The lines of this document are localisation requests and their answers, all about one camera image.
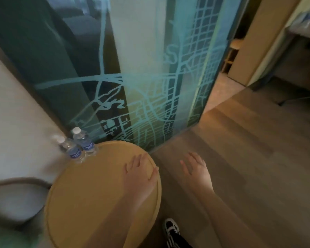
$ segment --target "hand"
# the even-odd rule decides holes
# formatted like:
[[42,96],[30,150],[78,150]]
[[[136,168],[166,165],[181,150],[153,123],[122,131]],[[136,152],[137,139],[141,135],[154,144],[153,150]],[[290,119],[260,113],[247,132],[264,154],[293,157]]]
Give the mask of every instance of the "hand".
[[153,169],[153,172],[148,179],[146,172],[147,153],[134,156],[132,160],[123,167],[123,185],[124,196],[131,200],[135,205],[136,210],[152,193],[157,183],[158,167]]
[[213,184],[206,163],[196,152],[189,152],[185,155],[192,165],[192,173],[189,173],[186,163],[180,160],[187,184],[196,196],[210,191],[213,192]]

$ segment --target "wooden floor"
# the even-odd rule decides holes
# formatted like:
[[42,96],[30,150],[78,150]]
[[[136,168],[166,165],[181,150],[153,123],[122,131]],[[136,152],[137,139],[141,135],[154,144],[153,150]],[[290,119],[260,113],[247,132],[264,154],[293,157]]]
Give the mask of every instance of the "wooden floor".
[[285,82],[245,89],[205,113],[199,124],[151,156],[160,167],[159,217],[141,247],[164,247],[161,221],[174,218],[196,247],[220,247],[210,221],[187,190],[179,160],[206,161],[215,192],[271,247],[310,247],[310,101],[284,107]]

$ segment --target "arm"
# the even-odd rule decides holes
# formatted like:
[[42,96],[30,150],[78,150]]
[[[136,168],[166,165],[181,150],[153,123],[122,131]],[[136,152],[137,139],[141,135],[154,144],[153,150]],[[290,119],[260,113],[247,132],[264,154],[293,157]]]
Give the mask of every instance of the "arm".
[[186,157],[192,166],[192,173],[184,161],[180,163],[187,184],[206,210],[221,245],[224,248],[266,248],[260,238],[215,194],[204,160],[195,152],[190,152]]
[[148,179],[146,159],[147,153],[143,156],[134,156],[128,164],[124,165],[124,194],[84,248],[122,248],[124,246],[134,215],[157,183],[158,167],[153,169]]

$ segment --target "right hand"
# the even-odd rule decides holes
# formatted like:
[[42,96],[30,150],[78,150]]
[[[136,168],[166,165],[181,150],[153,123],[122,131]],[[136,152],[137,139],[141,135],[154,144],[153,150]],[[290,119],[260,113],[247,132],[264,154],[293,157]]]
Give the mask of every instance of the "right hand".
[[180,164],[190,189],[195,195],[203,194],[207,191],[213,192],[213,184],[205,161],[196,152],[189,152],[185,156],[192,166],[192,172],[188,171],[183,160],[180,160]]

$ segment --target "left hand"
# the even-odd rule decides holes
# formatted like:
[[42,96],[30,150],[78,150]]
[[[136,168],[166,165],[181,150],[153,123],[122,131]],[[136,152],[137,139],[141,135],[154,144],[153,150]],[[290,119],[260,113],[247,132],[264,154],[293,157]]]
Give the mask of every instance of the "left hand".
[[132,160],[123,166],[123,186],[124,196],[138,209],[141,204],[152,193],[157,183],[159,175],[158,167],[153,169],[153,172],[148,179],[146,172],[147,153],[134,156]]

